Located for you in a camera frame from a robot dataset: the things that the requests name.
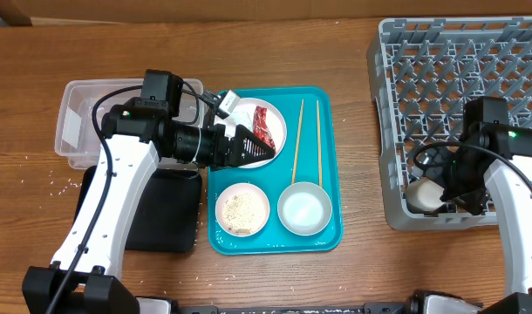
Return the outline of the red foil wrapper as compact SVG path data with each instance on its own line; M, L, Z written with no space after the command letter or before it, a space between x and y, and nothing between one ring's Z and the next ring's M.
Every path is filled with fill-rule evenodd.
M275 142L272 138L271 132L266 123L267 109L262 106L257 106L253 116L253 133L262 142L276 149Z

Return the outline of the white tissue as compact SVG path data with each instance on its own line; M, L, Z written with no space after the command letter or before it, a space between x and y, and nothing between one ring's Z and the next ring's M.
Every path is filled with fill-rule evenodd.
M249 130L253 129L253 120L247 111L233 111L224 122L226 126L233 128L241 125Z

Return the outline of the white cup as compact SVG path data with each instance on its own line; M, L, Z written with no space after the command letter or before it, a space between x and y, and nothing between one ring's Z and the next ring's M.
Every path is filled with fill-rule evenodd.
M444 205L440 199L444 188L437 183L422 178L410 183L404 196L408 209L416 214L430 214Z

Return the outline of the pink small bowl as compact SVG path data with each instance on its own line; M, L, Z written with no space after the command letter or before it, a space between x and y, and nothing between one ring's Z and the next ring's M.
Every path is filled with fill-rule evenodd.
M253 236L266 225L270 214L267 195L256 185L236 183L224 189L215 204L221 229L236 237Z

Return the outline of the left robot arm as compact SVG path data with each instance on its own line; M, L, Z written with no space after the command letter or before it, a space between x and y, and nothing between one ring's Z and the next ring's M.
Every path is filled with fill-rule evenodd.
M92 118L100 155L71 231L46 267L22 283L31 313L162 313L167 298L136 297L119 280L140 197L162 158L200 167L240 167L275 151L245 126L228 138L223 125L198 128L177 119L181 95L194 88L171 72L148 70L140 96Z

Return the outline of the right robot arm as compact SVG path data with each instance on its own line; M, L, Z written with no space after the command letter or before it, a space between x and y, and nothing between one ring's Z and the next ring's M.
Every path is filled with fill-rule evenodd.
M442 176L445 201L474 213L491 201L505 259L505 297L487 313L532 313L532 129L509 124L505 99L463 106L463 130Z

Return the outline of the grey dishwasher rack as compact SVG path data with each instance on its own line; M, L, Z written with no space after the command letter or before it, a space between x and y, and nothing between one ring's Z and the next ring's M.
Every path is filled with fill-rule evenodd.
M417 214L404 192L422 174L412 153L458 140L468 101L504 98L510 124L532 128L532 17L388 18L379 24L367 63L379 114L387 223L413 231L495 225L491 203L481 215L460 208Z

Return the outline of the white round plate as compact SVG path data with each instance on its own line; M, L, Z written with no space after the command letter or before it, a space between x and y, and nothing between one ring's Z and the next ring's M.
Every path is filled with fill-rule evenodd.
M234 111L247 111L251 119L253 119L254 111L257 106L265 107L268 110L267 116L266 116L266 123L267 123L267 126L271 132L272 138L276 145L276 154L273 159L259 161L259 162L251 163L245 166L241 166L241 168L244 168L244 169L262 167L274 161L276 157L283 150L283 147L287 139L287 126L286 126L284 117L282 116L282 114L279 112L279 110L276 107L270 104L270 102L262 100L262 99L257 99L257 98L243 98L240 100L240 102L238 103ZM224 122L224 119L221 119L215 116L214 124L225 125L225 122ZM235 135L235 128L226 126L225 135L228 136L229 138L233 137Z

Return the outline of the teal plastic tray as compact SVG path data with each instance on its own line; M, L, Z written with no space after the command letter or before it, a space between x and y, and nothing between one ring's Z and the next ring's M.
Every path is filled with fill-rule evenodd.
M271 163L262 167L228 168L208 173L208 239L219 253L228 256L300 253L328 251L336 248L344 234L341 196L338 178L338 159L328 95L315 86L238 89L242 98L257 98L270 102L284 117L287 139L283 150ZM300 236L289 232L280 222L277 201L291 184L297 124L301 101L304 115L298 155L296 182L318 183L317 118L319 100L322 129L323 189L332 203L332 217L328 226L316 235ZM223 231L215 218L215 204L220 193L236 183L250 183L268 197L269 220L253 236L236 237Z

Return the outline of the left wooden chopstick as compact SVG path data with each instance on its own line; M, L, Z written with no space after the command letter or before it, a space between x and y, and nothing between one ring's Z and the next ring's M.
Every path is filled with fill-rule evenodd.
M292 176L291 176L291 185L296 183L298 155L299 155L299 148L300 148L301 130L302 130L302 124L303 124L303 115L304 115L304 99L302 99L301 101L298 124L297 124L297 136L296 136L296 145L295 145L294 161L293 161Z

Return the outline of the wooden chopstick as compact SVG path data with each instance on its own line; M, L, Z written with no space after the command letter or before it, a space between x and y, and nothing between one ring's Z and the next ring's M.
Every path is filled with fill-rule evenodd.
M302 99L301 101L298 124L297 124L297 136L296 136L296 145L295 145L294 161L293 161L292 176L291 176L291 185L296 183L298 155L299 155L299 148L300 148L301 130L302 130L302 124L303 124L303 115L304 115L304 99Z
M318 186L323 187L323 165L322 165L322 129L319 100L316 103L317 118L317 165L318 165Z

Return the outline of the right wooden chopstick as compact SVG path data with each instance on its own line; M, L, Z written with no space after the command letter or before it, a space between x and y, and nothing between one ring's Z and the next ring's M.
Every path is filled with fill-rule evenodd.
M322 165L322 129L319 100L316 103L317 118L317 165L318 165L318 186L323 187L323 165Z

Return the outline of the grey small bowl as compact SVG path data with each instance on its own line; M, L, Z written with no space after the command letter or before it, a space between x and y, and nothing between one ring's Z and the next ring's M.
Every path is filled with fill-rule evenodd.
M281 193L277 212L289 232L297 236L313 236L328 226L332 203L320 186L303 181L291 184Z

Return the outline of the black rectangular tray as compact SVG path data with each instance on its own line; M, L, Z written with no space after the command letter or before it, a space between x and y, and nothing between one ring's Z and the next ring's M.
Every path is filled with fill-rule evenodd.
M158 169L140 197L126 240L135 251L187 253L194 247L202 178L195 171Z

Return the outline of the clear plastic bin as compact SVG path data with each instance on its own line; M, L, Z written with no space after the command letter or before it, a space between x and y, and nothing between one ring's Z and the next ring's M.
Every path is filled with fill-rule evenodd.
M100 142L92 125L92 107L103 96L128 86L142 85L143 78L114 78L73 80L65 87L58 114L55 134L56 154L68 158L74 169L87 169L96 166L99 160ZM114 105L139 97L140 90L129 91L114 96L98 107L97 120ZM179 121L191 121L196 115L196 98L184 94L181 97ZM193 170L194 164L180 164L173 158L163 157L158 165L162 169Z

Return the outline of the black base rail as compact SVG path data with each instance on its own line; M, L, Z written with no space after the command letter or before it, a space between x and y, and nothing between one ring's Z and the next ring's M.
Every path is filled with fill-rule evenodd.
M246 307L221 308L207 306L180 306L166 297L136 297L140 313L172 314L406 314L424 313L421 295L415 292L405 302L368 302L353 306L304 307Z

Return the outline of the cardboard wall panel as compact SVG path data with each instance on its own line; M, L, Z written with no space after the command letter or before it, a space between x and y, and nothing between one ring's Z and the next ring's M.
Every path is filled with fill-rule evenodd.
M532 0L0 0L0 17L14 25L513 15L532 15Z

